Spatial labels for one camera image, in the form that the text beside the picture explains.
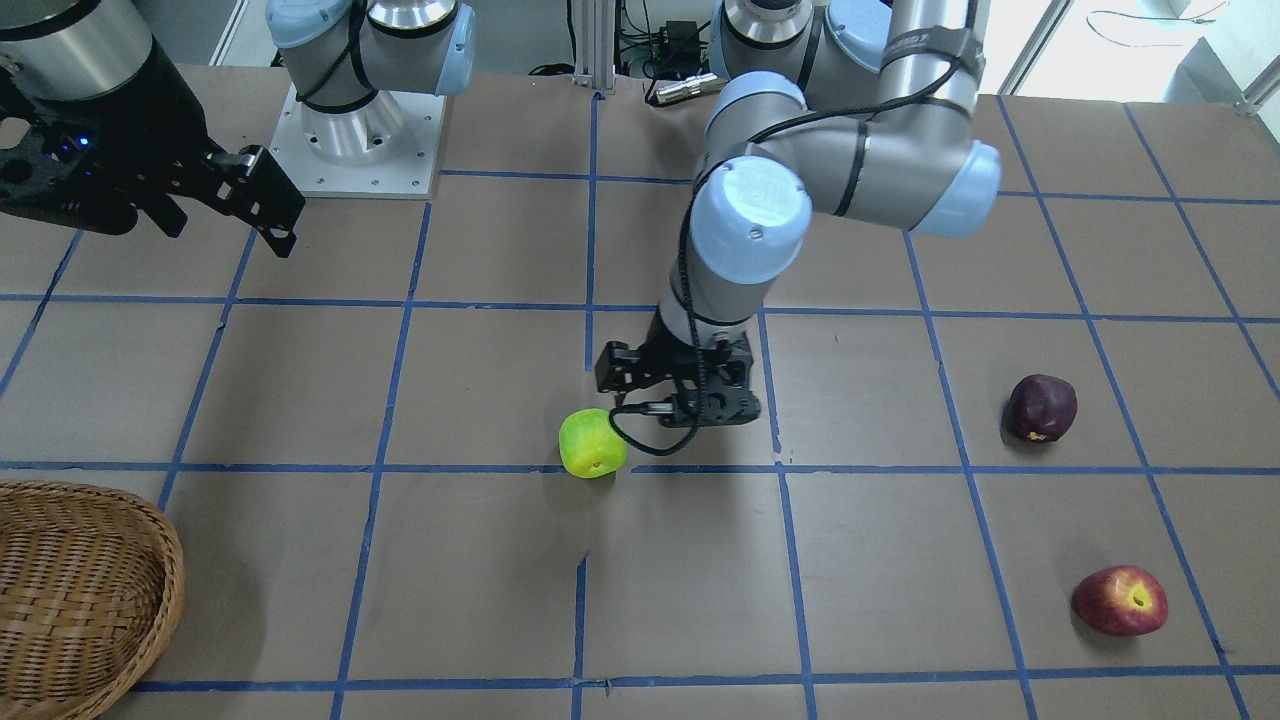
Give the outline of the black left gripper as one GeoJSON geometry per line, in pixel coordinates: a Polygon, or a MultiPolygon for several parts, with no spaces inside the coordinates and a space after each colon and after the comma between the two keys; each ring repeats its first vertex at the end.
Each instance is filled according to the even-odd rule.
{"type": "Polygon", "coordinates": [[[667,428],[744,425],[762,413],[750,388],[753,363],[746,336],[716,334],[709,348],[698,348],[672,334],[654,334],[635,348],[605,343],[595,361],[595,383],[602,393],[627,395],[669,382],[664,398],[631,407],[667,428]]]}

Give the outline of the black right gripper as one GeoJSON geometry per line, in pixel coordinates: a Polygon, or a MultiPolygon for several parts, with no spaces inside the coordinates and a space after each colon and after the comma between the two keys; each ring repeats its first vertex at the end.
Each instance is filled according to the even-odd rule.
{"type": "Polygon", "coordinates": [[[255,228],[287,258],[305,197],[261,145],[228,151],[195,92],[154,45],[120,87],[81,100],[38,97],[23,61],[3,63],[3,118],[27,131],[3,150],[3,211],[125,234],[147,217],[175,238],[188,197],[255,228]]]}

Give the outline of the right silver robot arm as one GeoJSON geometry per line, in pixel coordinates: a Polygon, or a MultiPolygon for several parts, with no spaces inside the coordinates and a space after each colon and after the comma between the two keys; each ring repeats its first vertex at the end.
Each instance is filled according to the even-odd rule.
{"type": "MultiPolygon", "coordinates": [[[[456,96],[470,83],[474,9],[461,1],[270,1],[266,23],[324,160],[388,155],[407,124],[393,94],[456,96]]],[[[271,151],[228,151],[131,1],[5,1],[3,213],[125,234],[147,217],[175,238],[188,197],[251,225],[289,256],[305,197],[271,151]]]]}

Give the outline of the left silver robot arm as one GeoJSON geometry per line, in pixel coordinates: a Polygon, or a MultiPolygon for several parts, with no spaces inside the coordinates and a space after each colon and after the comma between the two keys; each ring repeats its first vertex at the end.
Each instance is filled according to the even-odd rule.
{"type": "Polygon", "coordinates": [[[668,428],[754,421],[748,325],[812,219],[961,238],[1002,167],[973,129],[986,1],[721,1],[709,60],[726,78],[704,131],[675,263],[646,338],[612,341],[611,415],[668,428]]]}

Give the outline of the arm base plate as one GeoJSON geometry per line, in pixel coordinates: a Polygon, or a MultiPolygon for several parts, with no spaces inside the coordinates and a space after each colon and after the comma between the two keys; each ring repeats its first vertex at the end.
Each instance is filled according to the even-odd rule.
{"type": "Polygon", "coordinates": [[[447,105],[442,96],[381,91],[364,108],[328,114],[289,87],[269,150],[307,199],[426,201],[447,105]]]}

